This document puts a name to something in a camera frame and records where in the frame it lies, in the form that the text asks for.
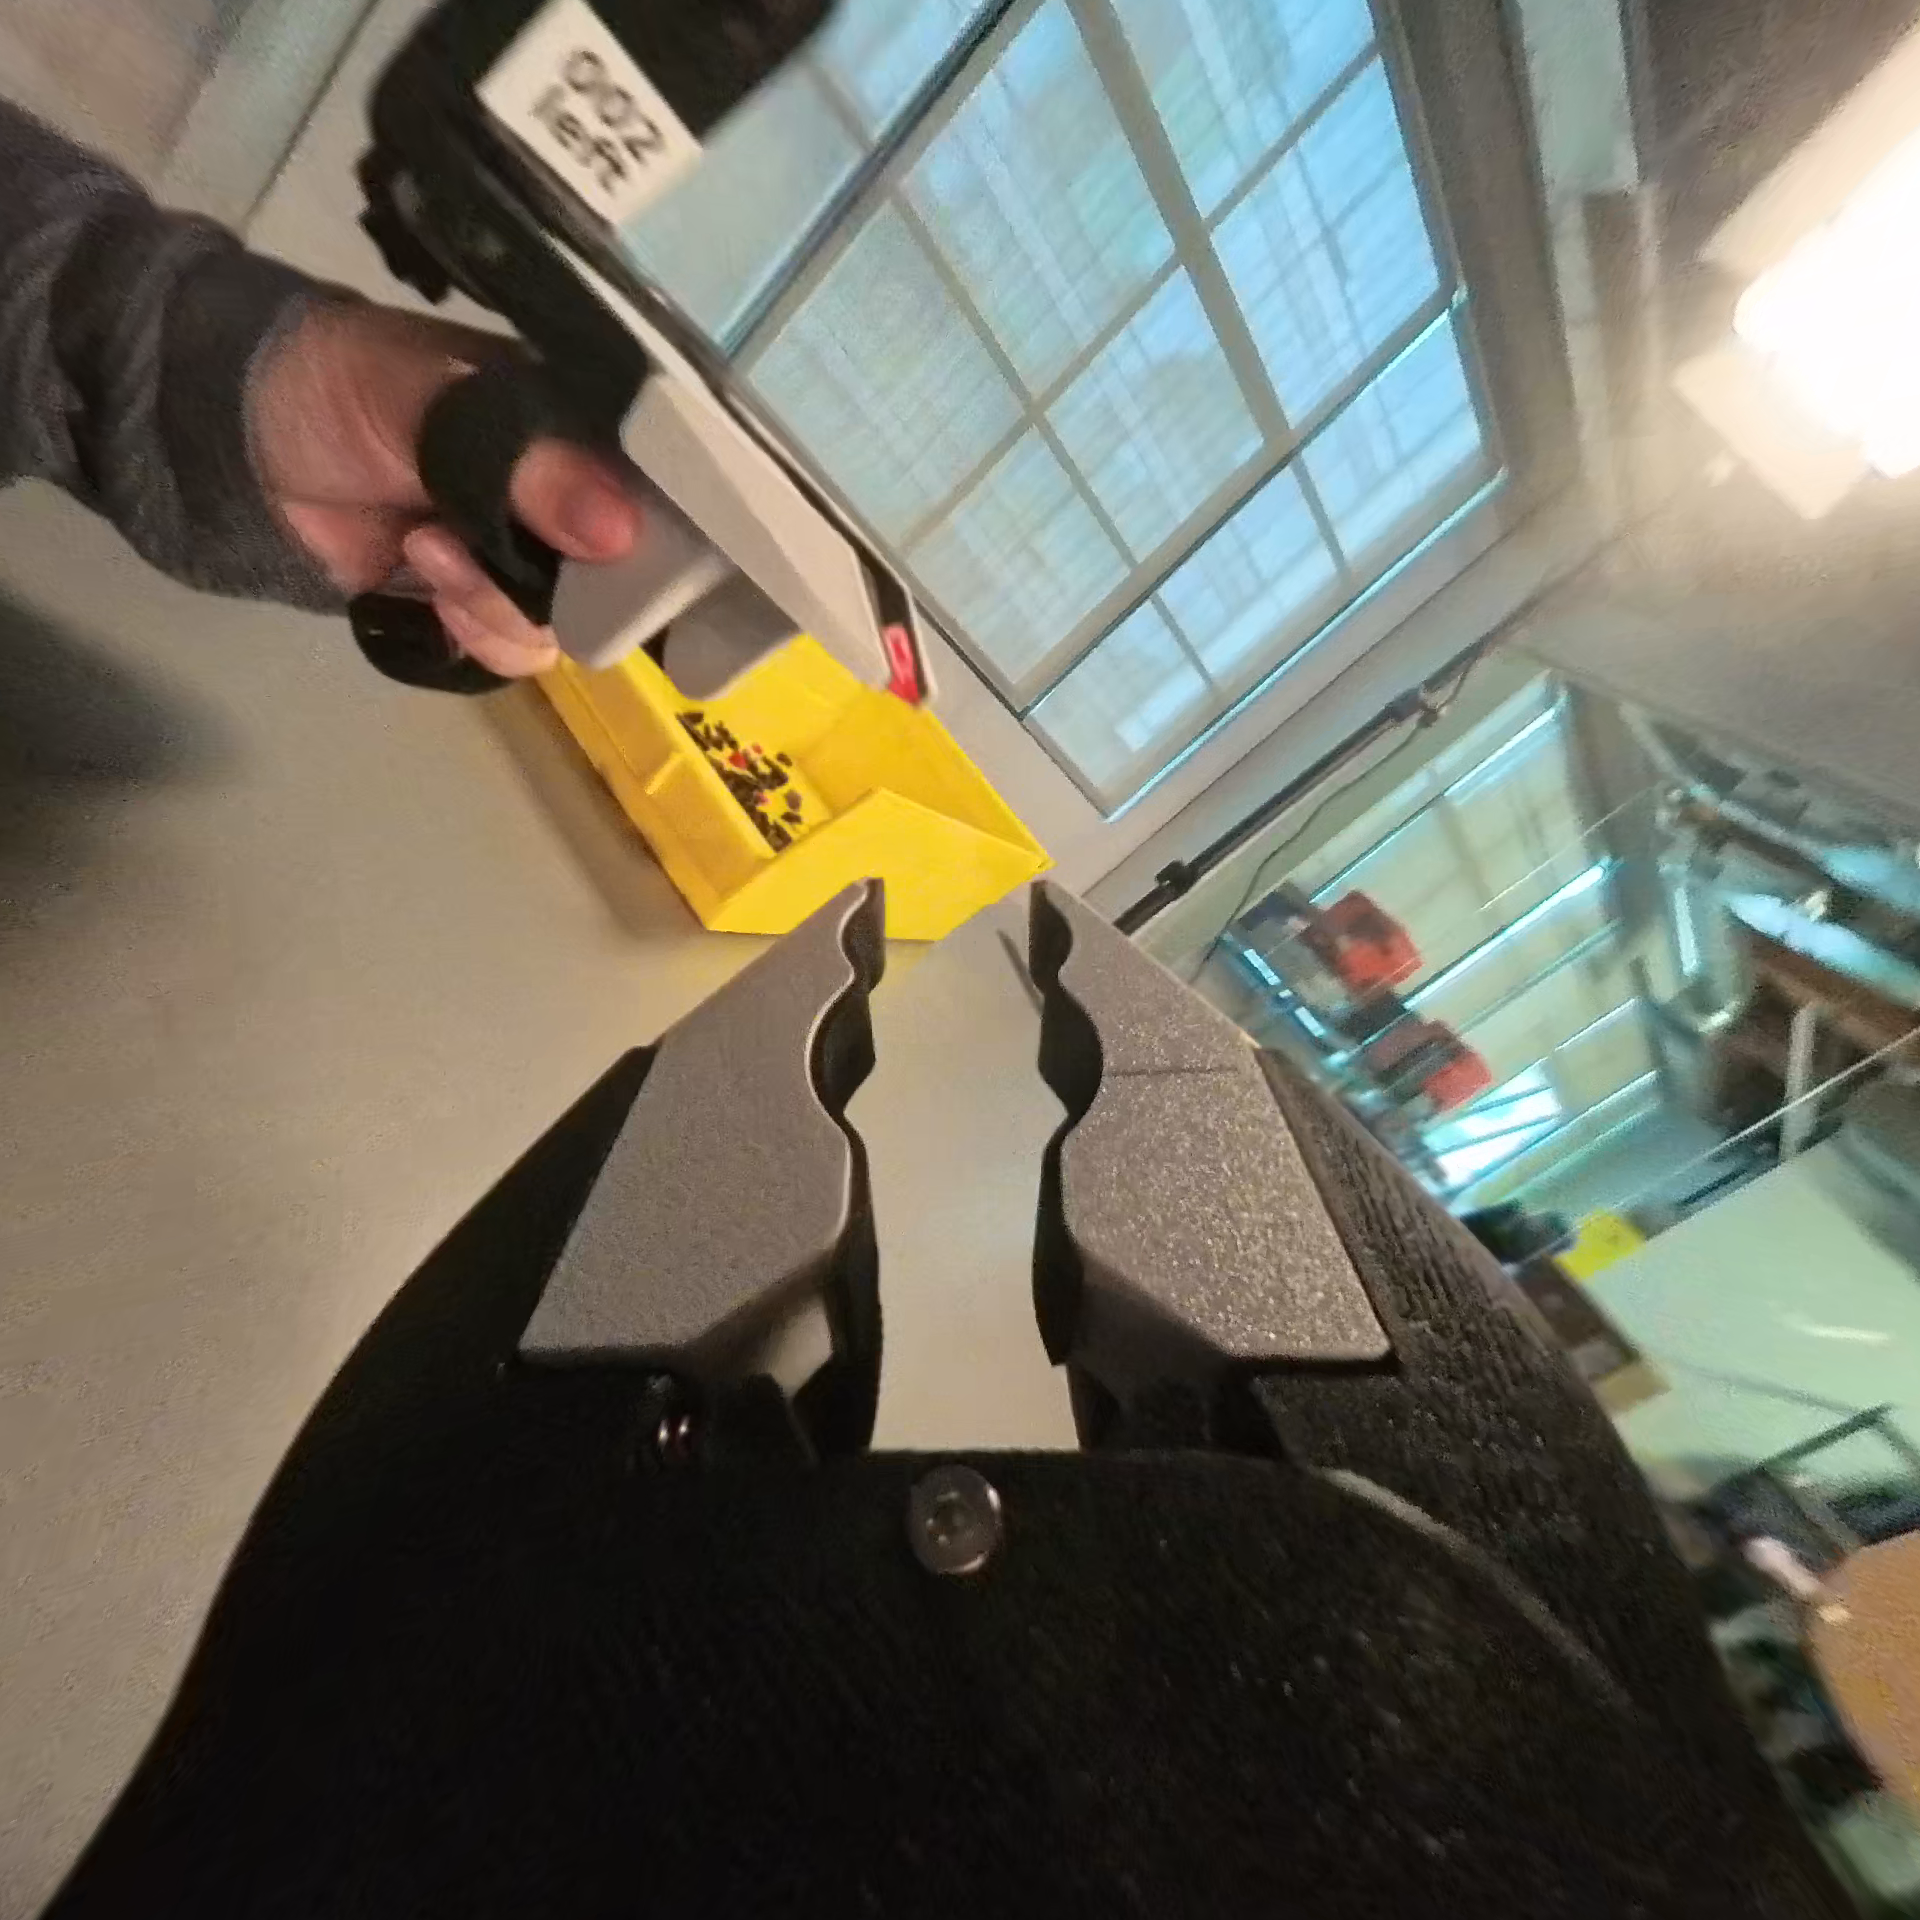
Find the wooden book stand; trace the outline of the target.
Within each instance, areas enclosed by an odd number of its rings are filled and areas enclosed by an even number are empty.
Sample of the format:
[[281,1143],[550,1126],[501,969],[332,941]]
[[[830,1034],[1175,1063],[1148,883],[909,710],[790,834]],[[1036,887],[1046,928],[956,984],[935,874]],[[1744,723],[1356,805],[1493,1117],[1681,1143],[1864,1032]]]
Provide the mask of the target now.
[[1917,1535],[1846,1552],[1820,1579],[1808,1658],[1878,1787],[1917,1817]]

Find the black light stand pole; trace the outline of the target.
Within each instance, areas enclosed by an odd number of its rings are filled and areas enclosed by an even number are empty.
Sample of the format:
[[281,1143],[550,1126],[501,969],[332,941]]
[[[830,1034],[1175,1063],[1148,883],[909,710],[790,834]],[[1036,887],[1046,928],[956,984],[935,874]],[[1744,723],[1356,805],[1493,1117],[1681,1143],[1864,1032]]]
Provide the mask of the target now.
[[1366,723],[1338,739],[1327,753],[1311,759],[1298,776],[1276,793],[1244,811],[1229,827],[1205,846],[1173,857],[1156,872],[1140,897],[1121,907],[1105,907],[1102,914],[1120,936],[1136,938],[1143,928],[1164,919],[1173,906],[1186,901],[1196,887],[1226,865],[1236,854],[1256,841],[1262,833],[1279,824],[1306,800],[1332,800],[1336,778],[1359,776],[1394,753],[1436,729],[1461,699],[1480,661],[1500,653],[1510,624],[1504,619],[1476,643],[1455,653],[1417,686],[1394,695]]

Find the yellow plastic bin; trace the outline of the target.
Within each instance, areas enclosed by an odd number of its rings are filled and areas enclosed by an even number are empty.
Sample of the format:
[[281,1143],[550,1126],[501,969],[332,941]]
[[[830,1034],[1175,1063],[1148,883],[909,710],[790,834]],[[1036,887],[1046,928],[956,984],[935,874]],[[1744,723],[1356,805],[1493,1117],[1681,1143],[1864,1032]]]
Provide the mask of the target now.
[[[930,710],[860,683],[810,639],[706,704],[673,697],[647,655],[602,670],[557,661],[540,690],[712,933],[778,938],[850,885],[877,881],[889,938],[936,944],[1052,866]],[[824,826],[769,850],[680,729],[676,713],[692,706],[790,753]]]

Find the white light panel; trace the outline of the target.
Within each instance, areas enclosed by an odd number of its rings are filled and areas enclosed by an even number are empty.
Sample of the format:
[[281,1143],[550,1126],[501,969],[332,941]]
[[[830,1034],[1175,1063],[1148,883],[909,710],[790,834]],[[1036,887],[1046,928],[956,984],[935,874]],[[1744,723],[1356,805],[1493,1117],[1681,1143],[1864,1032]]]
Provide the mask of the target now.
[[1917,467],[1917,33],[1704,248],[1732,318],[1673,393],[1800,521]]

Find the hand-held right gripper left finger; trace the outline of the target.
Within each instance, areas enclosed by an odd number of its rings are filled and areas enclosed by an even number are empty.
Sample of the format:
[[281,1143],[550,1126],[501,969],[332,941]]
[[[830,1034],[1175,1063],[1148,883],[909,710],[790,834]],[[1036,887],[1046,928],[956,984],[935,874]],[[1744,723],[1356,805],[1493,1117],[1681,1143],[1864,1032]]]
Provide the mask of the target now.
[[857,881],[666,1026],[518,1335],[706,1402],[769,1385],[814,1450],[863,1450],[880,1395],[866,1149],[884,891]]

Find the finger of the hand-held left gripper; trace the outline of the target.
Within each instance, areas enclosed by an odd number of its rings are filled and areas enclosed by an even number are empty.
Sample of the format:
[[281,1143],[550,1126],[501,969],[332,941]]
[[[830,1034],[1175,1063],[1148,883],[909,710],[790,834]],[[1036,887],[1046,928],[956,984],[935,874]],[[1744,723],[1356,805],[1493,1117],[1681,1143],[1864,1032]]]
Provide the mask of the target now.
[[794,618],[860,683],[886,690],[880,629],[912,629],[930,710],[936,681],[912,593],[848,513],[736,389],[700,357],[680,317],[624,291],[570,248],[557,250],[645,369],[617,425],[645,515],[621,562],[562,562],[553,634],[566,661],[613,667],[661,639],[661,589],[687,567],[733,567]]
[[661,589],[661,670],[673,697],[706,704],[806,637],[736,567],[686,567]]

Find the person's left forearm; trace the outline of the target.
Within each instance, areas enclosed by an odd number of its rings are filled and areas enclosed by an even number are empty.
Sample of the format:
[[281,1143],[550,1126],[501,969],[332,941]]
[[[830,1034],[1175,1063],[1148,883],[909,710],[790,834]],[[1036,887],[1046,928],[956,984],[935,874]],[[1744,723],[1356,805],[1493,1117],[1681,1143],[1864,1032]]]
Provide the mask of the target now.
[[337,615],[256,471],[248,400],[340,301],[2,106],[2,480],[44,482],[162,577]]

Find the pile of toy bricks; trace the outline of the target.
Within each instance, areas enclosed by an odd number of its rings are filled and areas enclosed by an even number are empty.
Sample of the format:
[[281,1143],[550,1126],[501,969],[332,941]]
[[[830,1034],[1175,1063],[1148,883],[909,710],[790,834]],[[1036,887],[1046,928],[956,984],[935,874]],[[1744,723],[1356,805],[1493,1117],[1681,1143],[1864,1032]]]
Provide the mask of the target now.
[[824,826],[824,805],[801,783],[790,753],[765,751],[701,706],[684,710],[676,719],[769,850],[793,849]]

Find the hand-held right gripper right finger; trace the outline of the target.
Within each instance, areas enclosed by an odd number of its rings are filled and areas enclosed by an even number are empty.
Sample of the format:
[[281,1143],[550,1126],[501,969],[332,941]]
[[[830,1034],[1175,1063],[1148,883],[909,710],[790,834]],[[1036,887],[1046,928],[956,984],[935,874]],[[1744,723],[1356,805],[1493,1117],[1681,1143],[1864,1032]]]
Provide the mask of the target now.
[[1262,1383],[1394,1344],[1262,1053],[1056,881],[1026,907],[1039,1166],[1030,1289],[1080,1450],[1229,1447]]

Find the person's left hand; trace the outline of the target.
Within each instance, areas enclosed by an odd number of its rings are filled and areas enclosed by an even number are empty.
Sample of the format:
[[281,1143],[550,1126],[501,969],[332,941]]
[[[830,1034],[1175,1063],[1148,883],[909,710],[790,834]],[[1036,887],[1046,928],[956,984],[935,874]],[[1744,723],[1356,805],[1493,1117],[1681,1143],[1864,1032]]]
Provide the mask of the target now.
[[313,305],[252,378],[256,471],[304,554],[345,595],[431,608],[466,658],[526,681],[559,658],[445,528],[416,469],[426,407],[516,349],[472,327],[353,297]]

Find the metal storage shelf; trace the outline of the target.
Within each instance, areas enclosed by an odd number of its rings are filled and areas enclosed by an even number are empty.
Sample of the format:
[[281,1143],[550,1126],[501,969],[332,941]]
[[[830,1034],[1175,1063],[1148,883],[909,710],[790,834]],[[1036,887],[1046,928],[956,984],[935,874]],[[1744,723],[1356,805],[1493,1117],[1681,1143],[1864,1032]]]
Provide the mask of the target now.
[[1208,958],[1254,997],[1249,1029],[1266,1053],[1290,1056],[1429,1184],[1444,1182],[1429,1131],[1494,1078],[1457,1032],[1412,1008],[1424,955],[1400,919],[1361,889],[1318,901],[1285,881],[1215,936]]

